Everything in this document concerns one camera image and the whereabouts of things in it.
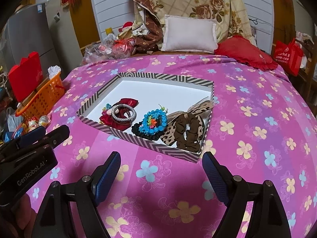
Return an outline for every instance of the refrigerator label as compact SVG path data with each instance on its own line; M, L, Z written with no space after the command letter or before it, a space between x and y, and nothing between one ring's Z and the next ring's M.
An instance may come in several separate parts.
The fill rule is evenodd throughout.
M37 12L38 12L38 13L43 12L43 10L42 10L42 5L41 5L41 4L39 4L39 5L37 6Z

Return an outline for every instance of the silver bracelet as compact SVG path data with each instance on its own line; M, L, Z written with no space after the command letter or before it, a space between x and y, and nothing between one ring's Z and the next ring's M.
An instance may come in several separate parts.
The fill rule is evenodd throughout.
M120 108L120 107L125 107L125 108L128 108L131 112L132 112L132 116L130 116L129 118L119 118L115 115L115 111ZM111 116L112 118L115 120L115 121L118 121L118 122L127 122L127 121L130 121L132 122L136 116L137 116L137 113L136 111L134 110L133 107L127 105L127 104L119 104L119 105L115 105L112 107L112 112L111 112Z

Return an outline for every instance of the bed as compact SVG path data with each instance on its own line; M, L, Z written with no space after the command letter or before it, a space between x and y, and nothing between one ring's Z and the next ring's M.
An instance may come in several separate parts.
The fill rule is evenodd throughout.
M67 124L70 137L55 150L58 165L28 192L36 211L52 181L76 182L118 151L121 168L107 200L98 207L112 237L211 238L215 232L226 207L217 200L201 160L195 164L160 154L78 119L80 106L119 72L213 80L215 108L204 151L211 151L220 164L246 181L272 180L292 237L305 237L316 221L317 122L280 66L262 72L216 55L149 55L74 69L64 80L69 90L52 109L47 130ZM158 167L153 182L136 176L137 170L151 165ZM244 237L251 209L248 204L238 237Z

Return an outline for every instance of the orange plastic basket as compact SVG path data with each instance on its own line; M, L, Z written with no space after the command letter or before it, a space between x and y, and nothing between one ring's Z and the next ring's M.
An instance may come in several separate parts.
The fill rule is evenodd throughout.
M15 115L23 116L24 120L47 115L65 93L60 75L61 73L48 81L25 107L16 110Z

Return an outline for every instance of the red paper bag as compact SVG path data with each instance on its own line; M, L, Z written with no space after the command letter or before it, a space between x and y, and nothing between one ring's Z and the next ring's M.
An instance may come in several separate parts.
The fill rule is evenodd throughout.
M291 75L297 76L304 53L295 44L295 38L288 45L277 41L273 59L277 61L283 69Z
M16 99L22 102L43 80L39 54L32 52L28 58L22 58L20 65L9 71L8 78Z

